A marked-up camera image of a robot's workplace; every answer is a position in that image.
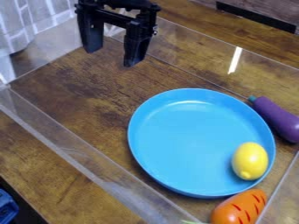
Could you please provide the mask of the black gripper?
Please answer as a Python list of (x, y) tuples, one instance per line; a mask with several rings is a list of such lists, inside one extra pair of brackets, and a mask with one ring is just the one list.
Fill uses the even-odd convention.
[(78, 0), (74, 4), (81, 44), (86, 53), (102, 47), (104, 23), (125, 28), (124, 66), (145, 58), (156, 34), (160, 6), (149, 0)]

